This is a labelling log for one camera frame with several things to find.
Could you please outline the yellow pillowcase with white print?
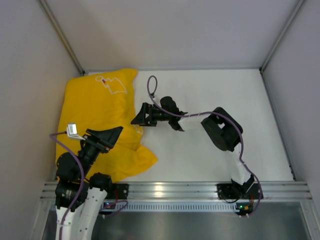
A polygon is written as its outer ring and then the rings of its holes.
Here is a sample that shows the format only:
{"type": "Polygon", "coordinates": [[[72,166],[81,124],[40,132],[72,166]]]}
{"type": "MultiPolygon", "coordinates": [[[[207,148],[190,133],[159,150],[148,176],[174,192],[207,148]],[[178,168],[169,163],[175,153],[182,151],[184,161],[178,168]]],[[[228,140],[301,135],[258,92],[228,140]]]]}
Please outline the yellow pillowcase with white print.
{"type": "Polygon", "coordinates": [[[133,82],[138,71],[123,68],[116,71],[72,78],[68,81],[58,131],[75,123],[79,135],[87,129],[104,131],[119,126],[123,130],[109,153],[100,154],[86,175],[110,175],[113,182],[147,171],[157,157],[142,145],[143,128],[132,125],[136,116],[133,82]]]}

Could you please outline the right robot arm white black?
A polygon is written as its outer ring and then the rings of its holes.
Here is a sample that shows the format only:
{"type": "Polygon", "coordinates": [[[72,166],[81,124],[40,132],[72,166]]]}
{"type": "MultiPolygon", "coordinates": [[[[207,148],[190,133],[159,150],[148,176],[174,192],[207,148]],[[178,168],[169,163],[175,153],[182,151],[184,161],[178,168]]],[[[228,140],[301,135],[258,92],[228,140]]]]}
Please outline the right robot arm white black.
{"type": "Polygon", "coordinates": [[[160,104],[155,101],[152,104],[142,103],[130,124],[156,127],[158,122],[167,122],[178,132],[204,131],[216,148],[227,153],[231,167],[231,189],[240,196],[250,191],[255,175],[242,159],[243,128],[224,108],[189,114],[181,111],[172,97],[165,96],[160,99],[160,104]]]}

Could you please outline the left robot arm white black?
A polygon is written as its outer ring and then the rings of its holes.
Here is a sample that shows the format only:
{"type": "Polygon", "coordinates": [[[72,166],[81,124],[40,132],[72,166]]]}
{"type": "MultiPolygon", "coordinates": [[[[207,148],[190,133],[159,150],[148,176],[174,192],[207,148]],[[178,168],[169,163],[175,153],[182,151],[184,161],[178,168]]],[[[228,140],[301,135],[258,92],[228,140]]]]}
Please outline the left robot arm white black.
{"type": "Polygon", "coordinates": [[[90,178],[86,176],[98,156],[115,147],[122,131],[121,126],[107,130],[87,129],[80,136],[76,124],[70,123],[62,134],[79,141],[78,153],[58,140],[59,133],[50,135],[66,151],[56,162],[57,240],[90,240],[98,215],[120,202],[120,185],[113,183],[110,175],[97,172],[90,178]]]}

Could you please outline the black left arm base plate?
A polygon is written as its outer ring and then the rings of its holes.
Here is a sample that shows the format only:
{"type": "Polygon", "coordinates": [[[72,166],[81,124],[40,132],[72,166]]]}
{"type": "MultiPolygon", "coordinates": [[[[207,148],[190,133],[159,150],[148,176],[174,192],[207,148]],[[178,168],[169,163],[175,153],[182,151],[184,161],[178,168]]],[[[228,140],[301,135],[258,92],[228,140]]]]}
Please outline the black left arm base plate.
{"type": "Polygon", "coordinates": [[[129,194],[129,184],[115,183],[112,185],[110,199],[112,200],[126,200],[129,194]]]}

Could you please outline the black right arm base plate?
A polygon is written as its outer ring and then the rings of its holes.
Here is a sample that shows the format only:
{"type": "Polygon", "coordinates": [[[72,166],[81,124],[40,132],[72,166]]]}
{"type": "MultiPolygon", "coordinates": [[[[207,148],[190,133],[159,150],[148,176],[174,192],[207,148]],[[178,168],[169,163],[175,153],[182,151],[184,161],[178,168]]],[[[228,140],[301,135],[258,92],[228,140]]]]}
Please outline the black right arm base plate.
{"type": "Polygon", "coordinates": [[[216,185],[218,198],[220,200],[249,200],[253,197],[254,200],[257,200],[260,196],[260,188],[257,183],[254,183],[253,186],[245,193],[236,189],[231,183],[219,183],[216,185]]]}

